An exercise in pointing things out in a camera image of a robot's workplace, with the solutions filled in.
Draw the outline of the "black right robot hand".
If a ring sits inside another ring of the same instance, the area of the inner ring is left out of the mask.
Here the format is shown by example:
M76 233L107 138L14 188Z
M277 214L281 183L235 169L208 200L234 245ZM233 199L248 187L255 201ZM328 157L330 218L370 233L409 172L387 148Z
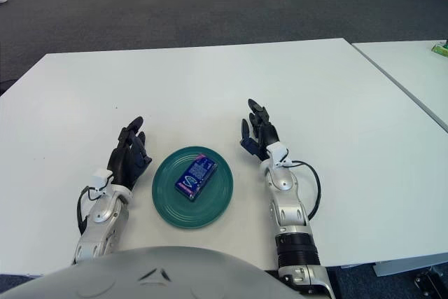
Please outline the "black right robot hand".
M242 119L240 145L251 155L264 161L269 158L267 147L278 142L279 136L275 126L271 124L270 116L264 106L259 105L253 99L248 99L248 106L251 109L248 118L253 128L254 138L250 137L247 120Z

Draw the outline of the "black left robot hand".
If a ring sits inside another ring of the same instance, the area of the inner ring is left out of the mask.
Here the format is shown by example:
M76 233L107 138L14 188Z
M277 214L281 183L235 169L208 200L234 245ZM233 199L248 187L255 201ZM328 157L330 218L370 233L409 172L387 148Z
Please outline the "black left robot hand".
M118 145L112 150L107 165L107 170L113 172L112 184L129 190L133 190L138 178L152 162L145 149L146 135L139 130L143 122L139 116L121 129Z

